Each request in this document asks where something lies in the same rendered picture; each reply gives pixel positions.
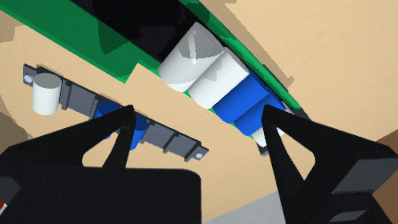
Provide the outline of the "blue plastic bar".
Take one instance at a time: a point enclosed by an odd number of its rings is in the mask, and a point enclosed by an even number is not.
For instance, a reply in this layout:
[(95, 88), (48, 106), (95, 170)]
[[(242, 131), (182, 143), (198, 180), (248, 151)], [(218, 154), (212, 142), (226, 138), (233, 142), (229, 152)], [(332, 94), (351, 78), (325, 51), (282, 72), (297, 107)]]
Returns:
[(94, 118), (100, 117), (117, 109), (119, 109), (119, 107), (112, 102), (101, 102), (97, 106)]
[(266, 87), (270, 93), (233, 122), (237, 129), (245, 136), (250, 136), (262, 127), (261, 116), (265, 104), (270, 104), (284, 111), (286, 110), (284, 104), (276, 94), (268, 86)]
[(250, 72), (239, 84), (212, 106), (218, 117), (231, 124), (270, 92), (258, 76)]
[(133, 136), (130, 151), (134, 150), (136, 148), (136, 146), (138, 145), (139, 141), (141, 140), (142, 136), (144, 135), (145, 131), (148, 128), (148, 122), (144, 117), (142, 117), (140, 115), (136, 115), (136, 118), (137, 118), (137, 122), (136, 122), (136, 126), (135, 126), (135, 131), (134, 131), (134, 136)]

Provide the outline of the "grey ribbed rack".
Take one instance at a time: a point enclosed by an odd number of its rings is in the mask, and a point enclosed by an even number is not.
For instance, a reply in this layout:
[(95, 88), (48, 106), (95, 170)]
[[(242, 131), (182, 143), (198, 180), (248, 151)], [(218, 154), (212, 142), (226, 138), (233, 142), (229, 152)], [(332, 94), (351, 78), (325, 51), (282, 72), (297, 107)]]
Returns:
[[(66, 78), (46, 69), (46, 68), (43, 68), (41, 66), (38, 68), (42, 69), (43, 73), (50, 73), (50, 74), (58, 76), (61, 79), (62, 86), (61, 86), (59, 104), (62, 105), (64, 86), (70, 80), (68, 80), (68, 79), (66, 79)], [(97, 94), (97, 93), (77, 84), (77, 83), (74, 83), (72, 86), (72, 91), (71, 91), (71, 95), (70, 95), (68, 108), (89, 117), (92, 107), (93, 107), (93, 104), (94, 104), (94, 100), (97, 96), (102, 98), (101, 102), (105, 102), (105, 101), (112, 102), (112, 103), (116, 104), (119, 108), (124, 107), (121, 104), (118, 104), (118, 103), (116, 103), (102, 95), (99, 95), (99, 94)], [(171, 140), (171, 138), (174, 136), (174, 134), (178, 133), (179, 138), (173, 144), (173, 146), (169, 149), (169, 152), (174, 153), (183, 158), (185, 158), (189, 154), (189, 152), (198, 143), (202, 144), (202, 142), (200, 142), (194, 138), (191, 138), (181, 132), (178, 132), (168, 126), (165, 126), (155, 120), (152, 120), (140, 113), (135, 112), (135, 114), (144, 117), (148, 122), (148, 126), (150, 125), (151, 121), (155, 123), (152, 131), (150, 132), (147, 140), (145, 141), (147, 143), (150, 143), (154, 146), (164, 149), (165, 146), (168, 144), (168, 142)]]

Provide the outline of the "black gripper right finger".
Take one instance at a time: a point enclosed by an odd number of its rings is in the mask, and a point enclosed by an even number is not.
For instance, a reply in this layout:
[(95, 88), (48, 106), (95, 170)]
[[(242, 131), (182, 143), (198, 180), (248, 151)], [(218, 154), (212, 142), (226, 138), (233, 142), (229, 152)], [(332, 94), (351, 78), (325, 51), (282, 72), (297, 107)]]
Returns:
[[(286, 224), (307, 224), (332, 198), (372, 195), (398, 170), (398, 154), (387, 145), (269, 104), (261, 122)], [(313, 153), (305, 180), (277, 128)]]

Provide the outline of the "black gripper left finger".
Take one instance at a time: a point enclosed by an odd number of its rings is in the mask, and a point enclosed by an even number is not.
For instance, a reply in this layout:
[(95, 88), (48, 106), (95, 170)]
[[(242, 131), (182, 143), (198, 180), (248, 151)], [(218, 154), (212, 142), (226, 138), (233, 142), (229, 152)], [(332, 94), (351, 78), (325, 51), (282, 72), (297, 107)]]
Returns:
[(102, 167), (126, 167), (136, 121), (133, 105), (127, 105), (100, 117), (9, 146), (0, 155), (0, 160), (84, 166), (84, 154), (121, 128)]

